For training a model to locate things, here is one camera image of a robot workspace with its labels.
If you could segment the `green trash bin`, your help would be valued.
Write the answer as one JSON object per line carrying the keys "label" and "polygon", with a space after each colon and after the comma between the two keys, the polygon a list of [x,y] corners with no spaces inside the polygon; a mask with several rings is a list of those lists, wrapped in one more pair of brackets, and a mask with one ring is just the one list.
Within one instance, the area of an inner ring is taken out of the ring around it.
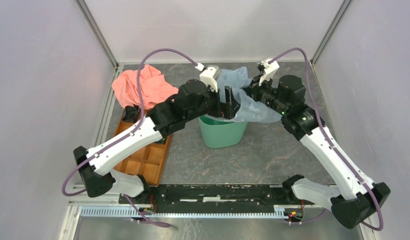
{"label": "green trash bin", "polygon": [[206,116],[199,119],[199,127],[204,144],[212,149],[238,144],[245,133],[248,122],[226,122]]}

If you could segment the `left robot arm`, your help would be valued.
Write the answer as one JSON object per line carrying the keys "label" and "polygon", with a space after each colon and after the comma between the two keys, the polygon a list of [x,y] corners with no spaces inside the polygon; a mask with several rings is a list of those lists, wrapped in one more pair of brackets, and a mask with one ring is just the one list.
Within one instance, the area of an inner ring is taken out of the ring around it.
{"label": "left robot arm", "polygon": [[240,104],[231,87],[224,88],[225,102],[220,93],[211,91],[203,82],[191,79],[176,94],[158,103],[145,116],[107,142],[86,149],[77,147],[74,157],[85,192],[90,198],[108,192],[124,194],[138,204],[150,198],[145,178],[115,170],[115,166],[138,150],[185,128],[186,123],[204,115],[231,120]]}

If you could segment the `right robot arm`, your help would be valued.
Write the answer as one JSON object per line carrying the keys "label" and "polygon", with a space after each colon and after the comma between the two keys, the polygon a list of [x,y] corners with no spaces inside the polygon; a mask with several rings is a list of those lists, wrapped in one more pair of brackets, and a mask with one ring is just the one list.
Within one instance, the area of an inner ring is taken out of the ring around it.
{"label": "right robot arm", "polygon": [[345,228],[353,229],[381,207],[391,193],[384,183],[375,183],[337,144],[318,110],[305,103],[302,79],[284,75],[277,87],[272,81],[260,82],[257,76],[243,88],[254,101],[281,114],[283,127],[302,143],[334,180],[336,186],[315,183],[296,174],[282,183],[282,199],[288,204],[309,201],[332,212]]}

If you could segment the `blue plastic trash bag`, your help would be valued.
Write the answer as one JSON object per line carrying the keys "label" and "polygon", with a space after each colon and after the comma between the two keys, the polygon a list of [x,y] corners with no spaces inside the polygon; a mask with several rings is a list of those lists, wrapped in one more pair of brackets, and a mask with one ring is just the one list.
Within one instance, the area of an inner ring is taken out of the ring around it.
{"label": "blue plastic trash bag", "polygon": [[252,79],[248,77],[248,70],[245,66],[235,70],[222,69],[217,81],[220,100],[226,101],[225,87],[231,87],[234,99],[240,104],[239,110],[234,118],[220,118],[224,122],[252,122],[252,123],[276,123],[282,116],[270,109],[265,104],[254,101],[247,95],[243,87],[249,86]]}

